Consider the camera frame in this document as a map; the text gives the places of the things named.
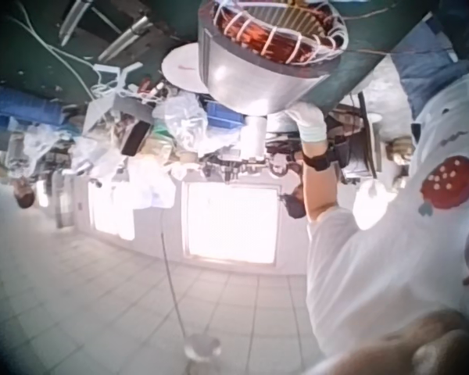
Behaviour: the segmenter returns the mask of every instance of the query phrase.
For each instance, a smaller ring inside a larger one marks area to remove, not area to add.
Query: metal pipe
[[[70,12],[64,19],[63,25],[59,30],[59,39],[61,40],[61,46],[65,46],[68,40],[71,38],[75,28],[81,20],[81,17],[87,12],[87,9],[92,5],[94,0],[76,0],[71,7]]]
[[[126,29],[124,33],[121,34],[111,45],[109,45],[109,47],[99,56],[98,60],[105,63],[113,59],[125,48],[144,35],[152,25],[153,24],[149,18],[147,16],[143,16],[132,26]]]

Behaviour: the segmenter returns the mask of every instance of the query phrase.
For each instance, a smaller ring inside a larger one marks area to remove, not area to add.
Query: metal rod
[[[71,38],[75,28],[81,20],[81,17],[87,12],[87,9],[92,5],[94,0],[76,0],[71,7],[70,12],[64,19],[63,25],[59,30],[59,39],[61,40],[61,46],[65,46],[68,40]]]
[[[117,34],[122,34],[122,30],[120,30],[117,25],[111,22],[111,20],[108,17],[102,14],[100,10],[98,10],[97,8],[93,6],[91,7],[91,11],[94,12],[97,15],[97,17],[99,17],[102,20],[102,22],[104,22],[106,25],[111,27]]]
[[[102,63],[105,63],[113,59],[125,48],[144,35],[151,26],[152,22],[149,20],[149,18],[147,16],[143,16],[132,26],[126,29],[124,33],[121,34],[111,45],[109,45],[109,47],[105,49],[99,56],[98,60]]]

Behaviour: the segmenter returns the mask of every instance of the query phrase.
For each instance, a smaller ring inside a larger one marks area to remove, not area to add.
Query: cloth
[[[303,142],[321,142],[327,140],[327,124],[323,113],[315,105],[297,102],[285,113],[295,121]]]
[[[340,208],[309,225],[307,305],[326,355],[438,309],[469,317],[469,75],[418,120],[410,180],[375,226]]]

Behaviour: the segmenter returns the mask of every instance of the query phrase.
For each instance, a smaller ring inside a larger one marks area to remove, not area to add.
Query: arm
[[[323,113],[315,105],[299,102],[287,109],[287,114],[297,123],[304,155],[308,158],[323,155],[328,148]],[[317,172],[304,164],[303,184],[304,204],[310,221],[315,221],[321,213],[337,205],[334,167]]]
[[[304,154],[310,158],[327,151],[327,141],[303,142]],[[337,205],[337,176],[334,167],[317,172],[304,164],[304,203],[307,218],[316,221],[319,215]]]

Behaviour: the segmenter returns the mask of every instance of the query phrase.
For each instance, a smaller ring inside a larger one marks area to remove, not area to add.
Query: black wristband
[[[328,168],[330,168],[331,165],[329,150],[330,149],[328,149],[323,155],[314,156],[313,158],[310,158],[303,153],[304,163],[318,172],[322,170],[327,170]]]

